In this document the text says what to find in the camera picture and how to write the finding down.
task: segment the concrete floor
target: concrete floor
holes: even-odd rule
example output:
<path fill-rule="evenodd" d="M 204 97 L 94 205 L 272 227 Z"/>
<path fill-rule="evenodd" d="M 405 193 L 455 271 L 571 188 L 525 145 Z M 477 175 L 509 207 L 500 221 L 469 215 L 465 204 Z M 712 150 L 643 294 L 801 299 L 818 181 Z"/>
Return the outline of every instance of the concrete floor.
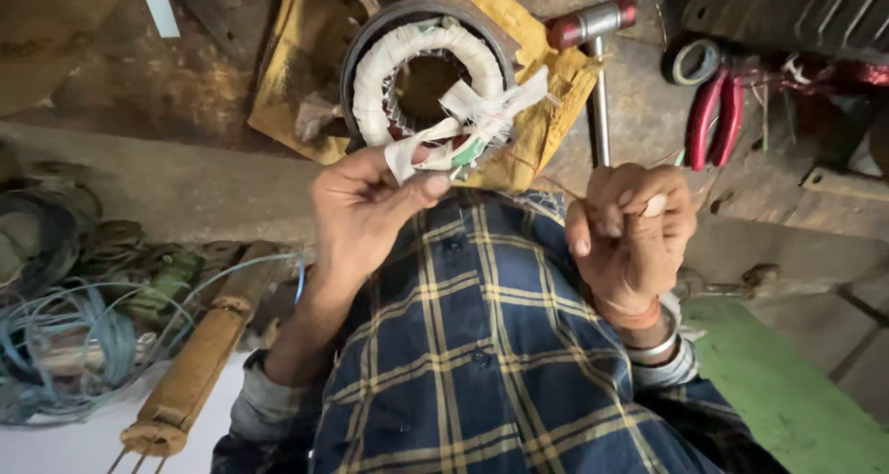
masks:
<path fill-rule="evenodd" d="M 313 162 L 6 123 L 0 138 L 25 167 L 46 160 L 82 166 L 105 218 L 139 221 L 154 241 L 310 247 L 315 240 L 307 187 L 320 167 Z M 701 214 L 686 266 L 711 282 L 738 283 L 759 263 L 780 265 L 783 280 L 777 293 L 749 303 L 751 312 L 889 423 L 882 372 L 889 334 L 833 293 L 855 284 L 861 298 L 889 312 L 889 243 Z"/>
<path fill-rule="evenodd" d="M 138 221 L 154 241 L 315 240 L 314 162 L 9 123 L 0 123 L 0 139 L 23 167 L 85 167 L 83 183 L 103 202 L 104 218 Z"/>

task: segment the shirt button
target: shirt button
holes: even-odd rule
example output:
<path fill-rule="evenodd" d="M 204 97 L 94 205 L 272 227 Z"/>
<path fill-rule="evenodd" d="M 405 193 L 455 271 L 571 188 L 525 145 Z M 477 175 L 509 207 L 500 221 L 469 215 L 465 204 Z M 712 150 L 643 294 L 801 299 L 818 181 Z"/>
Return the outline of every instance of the shirt button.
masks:
<path fill-rule="evenodd" d="M 476 361 L 479 366 L 487 366 L 488 363 L 491 363 L 491 355 L 479 350 L 476 354 L 472 355 L 472 358 Z"/>
<path fill-rule="evenodd" d="M 442 244 L 446 250 L 450 250 L 451 252 L 460 252 L 463 250 L 463 243 L 460 243 L 460 240 L 457 238 L 445 238 L 442 240 Z"/>

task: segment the finger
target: finger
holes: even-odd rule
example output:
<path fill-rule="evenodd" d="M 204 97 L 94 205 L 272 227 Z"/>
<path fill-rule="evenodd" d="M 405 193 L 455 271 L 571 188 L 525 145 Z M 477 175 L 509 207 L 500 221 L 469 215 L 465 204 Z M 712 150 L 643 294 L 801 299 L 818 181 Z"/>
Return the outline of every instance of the finger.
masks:
<path fill-rule="evenodd" d="M 675 264 L 667 253 L 663 237 L 663 215 L 642 217 L 628 215 L 627 236 L 624 239 L 630 252 L 628 281 L 639 293 L 657 295 L 673 287 L 676 282 Z"/>
<path fill-rule="evenodd" d="M 326 169 L 345 181 L 361 185 L 381 184 L 383 174 L 391 173 L 383 153 L 383 146 L 373 146 L 355 151 Z"/>
<path fill-rule="evenodd" d="M 589 255 L 591 239 L 589 235 L 589 221 L 587 209 L 580 200 L 574 200 L 568 206 L 568 212 L 564 220 L 565 239 L 568 241 L 568 249 L 575 259 Z"/>
<path fill-rule="evenodd" d="M 595 196 L 595 206 L 602 212 L 601 224 L 606 236 L 619 238 L 623 236 L 623 212 L 618 201 L 624 194 L 635 187 L 636 181 L 645 173 L 645 169 L 635 163 L 624 163 L 611 174 L 605 186 Z"/>
<path fill-rule="evenodd" d="M 396 190 L 383 208 L 400 229 L 420 210 L 436 206 L 450 188 L 451 179 L 446 173 L 420 173 Z"/>
<path fill-rule="evenodd" d="M 400 187 L 398 185 L 398 180 L 394 177 L 394 173 L 391 171 L 383 173 L 380 178 L 382 179 L 382 183 L 392 190 L 396 190 Z"/>
<path fill-rule="evenodd" d="M 393 189 L 391 187 L 388 187 L 388 186 L 381 187 L 379 189 L 372 191 L 371 195 L 369 196 L 369 199 L 373 203 L 379 204 L 381 202 L 385 202 L 386 200 L 388 200 L 390 197 L 392 197 L 392 195 L 394 195 L 395 192 L 396 192 L 396 189 Z"/>
<path fill-rule="evenodd" d="M 417 146 L 417 149 L 413 151 L 413 155 L 411 155 L 411 163 L 425 162 L 426 159 L 429 158 L 430 153 L 432 153 L 432 149 L 420 144 Z"/>
<path fill-rule="evenodd" d="M 673 263 L 681 265 L 688 241 L 698 226 L 697 216 L 693 212 L 668 213 L 663 218 L 664 247 L 673 259 Z"/>
<path fill-rule="evenodd" d="M 678 167 L 661 165 L 645 171 L 632 187 L 629 197 L 625 196 L 622 209 L 625 213 L 644 212 L 648 201 L 656 195 L 667 196 L 664 210 L 673 212 L 691 207 L 688 196 L 688 183 Z"/>
<path fill-rule="evenodd" d="M 611 167 L 602 166 L 595 168 L 593 174 L 589 176 L 589 183 L 587 183 L 587 203 L 595 205 L 595 196 L 605 189 L 613 173 L 614 169 Z"/>

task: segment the hammer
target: hammer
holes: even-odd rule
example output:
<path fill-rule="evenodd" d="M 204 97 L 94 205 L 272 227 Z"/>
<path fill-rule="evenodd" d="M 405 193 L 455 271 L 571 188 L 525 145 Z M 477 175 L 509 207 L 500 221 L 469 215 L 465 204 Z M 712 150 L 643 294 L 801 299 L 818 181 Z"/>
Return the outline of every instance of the hammer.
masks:
<path fill-rule="evenodd" d="M 561 16 L 552 22 L 547 32 L 550 47 L 565 50 L 592 41 L 593 56 L 605 58 L 602 37 L 636 24 L 636 0 L 609 0 L 597 3 Z M 593 116 L 595 118 L 595 155 L 598 165 L 611 165 L 608 144 L 608 99 L 606 96 L 606 71 L 599 71 L 593 89 Z"/>

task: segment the green surface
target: green surface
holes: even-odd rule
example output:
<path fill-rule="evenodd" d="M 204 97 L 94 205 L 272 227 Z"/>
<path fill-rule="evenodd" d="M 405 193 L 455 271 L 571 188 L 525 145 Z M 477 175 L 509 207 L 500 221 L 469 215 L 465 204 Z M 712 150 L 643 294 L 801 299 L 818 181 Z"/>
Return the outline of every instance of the green surface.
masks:
<path fill-rule="evenodd" d="M 889 473 L 889 434 L 739 301 L 689 300 L 683 316 L 707 330 L 701 375 L 790 472 Z"/>

